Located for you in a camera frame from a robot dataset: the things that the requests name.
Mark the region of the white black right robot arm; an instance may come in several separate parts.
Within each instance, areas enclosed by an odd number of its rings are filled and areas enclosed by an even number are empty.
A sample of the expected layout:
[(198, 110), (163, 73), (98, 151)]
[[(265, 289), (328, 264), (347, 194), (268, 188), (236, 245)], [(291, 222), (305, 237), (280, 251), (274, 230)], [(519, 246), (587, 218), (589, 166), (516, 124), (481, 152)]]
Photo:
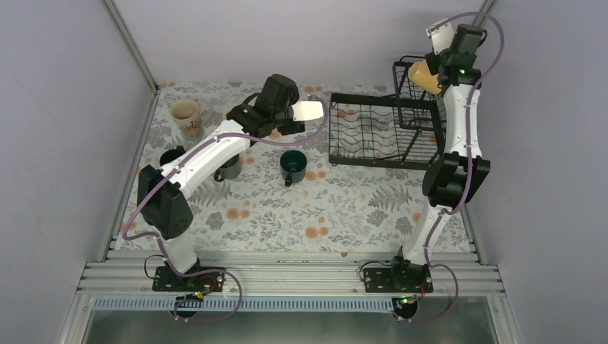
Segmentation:
[(449, 218), (470, 201), (490, 172), (478, 140), (477, 106), (482, 72), (474, 67), (486, 36), (480, 27), (451, 23), (427, 29), (432, 52), (425, 57), (427, 76), (409, 77), (423, 90), (437, 88), (446, 115), (445, 146), (426, 171), (422, 190), (427, 200), (410, 240), (391, 261), (390, 286), (397, 292), (431, 292), (430, 255)]

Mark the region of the matte black mug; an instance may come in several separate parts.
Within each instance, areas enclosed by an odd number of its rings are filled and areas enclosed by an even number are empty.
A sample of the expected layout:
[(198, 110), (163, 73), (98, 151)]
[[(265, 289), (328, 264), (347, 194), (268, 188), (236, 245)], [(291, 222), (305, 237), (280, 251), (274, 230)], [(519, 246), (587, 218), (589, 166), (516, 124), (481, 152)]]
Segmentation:
[(177, 158), (182, 157), (185, 152), (186, 150), (182, 145), (178, 145), (175, 148), (165, 151), (159, 159), (160, 166), (164, 166), (167, 163), (175, 161)]

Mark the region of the teal green mug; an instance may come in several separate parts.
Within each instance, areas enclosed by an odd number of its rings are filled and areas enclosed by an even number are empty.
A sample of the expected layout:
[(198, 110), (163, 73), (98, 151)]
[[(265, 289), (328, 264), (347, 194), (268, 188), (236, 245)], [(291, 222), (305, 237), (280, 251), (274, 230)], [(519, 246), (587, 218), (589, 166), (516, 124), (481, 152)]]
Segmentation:
[(285, 187), (300, 183), (305, 178), (308, 159), (302, 151), (287, 150), (280, 156), (280, 171)]

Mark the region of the dark grey mug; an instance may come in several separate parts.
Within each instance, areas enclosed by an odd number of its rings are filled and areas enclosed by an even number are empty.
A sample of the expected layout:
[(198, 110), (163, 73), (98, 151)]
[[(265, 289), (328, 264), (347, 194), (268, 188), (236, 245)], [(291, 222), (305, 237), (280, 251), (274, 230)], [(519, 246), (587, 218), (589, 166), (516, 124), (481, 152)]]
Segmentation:
[(239, 159), (239, 154), (230, 158), (222, 164), (214, 173), (213, 179), (215, 182), (236, 179), (242, 171), (242, 163)]

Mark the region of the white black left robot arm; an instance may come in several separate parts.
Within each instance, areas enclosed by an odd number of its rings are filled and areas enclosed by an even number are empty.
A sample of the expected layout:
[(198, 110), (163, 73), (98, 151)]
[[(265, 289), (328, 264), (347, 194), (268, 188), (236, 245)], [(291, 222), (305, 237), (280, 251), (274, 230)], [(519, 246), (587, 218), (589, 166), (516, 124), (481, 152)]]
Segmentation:
[(146, 166), (138, 177), (136, 213), (154, 228), (171, 281), (181, 290), (199, 282), (199, 258), (187, 238), (194, 220), (188, 203), (193, 192), (230, 159), (256, 142), (265, 142), (272, 131), (301, 133), (300, 93), (290, 78), (273, 74), (261, 92), (235, 105), (226, 118), (200, 143), (159, 168)]

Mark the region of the yellow mug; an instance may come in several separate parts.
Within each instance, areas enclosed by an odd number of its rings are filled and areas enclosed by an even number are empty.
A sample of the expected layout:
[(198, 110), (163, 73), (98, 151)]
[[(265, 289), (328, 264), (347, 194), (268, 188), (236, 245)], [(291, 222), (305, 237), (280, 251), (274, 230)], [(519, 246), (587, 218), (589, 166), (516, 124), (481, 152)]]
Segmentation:
[(414, 62), (408, 71), (408, 78), (416, 86), (431, 95), (441, 93), (441, 84), (438, 82), (438, 74), (432, 73), (425, 59)]

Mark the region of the tall floral cream mug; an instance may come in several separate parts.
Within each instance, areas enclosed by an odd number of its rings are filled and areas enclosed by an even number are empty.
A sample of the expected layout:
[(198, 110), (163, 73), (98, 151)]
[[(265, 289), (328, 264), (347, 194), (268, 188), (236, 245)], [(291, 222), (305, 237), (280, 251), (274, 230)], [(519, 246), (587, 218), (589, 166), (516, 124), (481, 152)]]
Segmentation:
[(200, 140), (205, 136), (206, 122), (214, 114), (208, 103), (199, 104), (192, 99), (177, 100), (170, 107), (170, 115), (188, 140)]

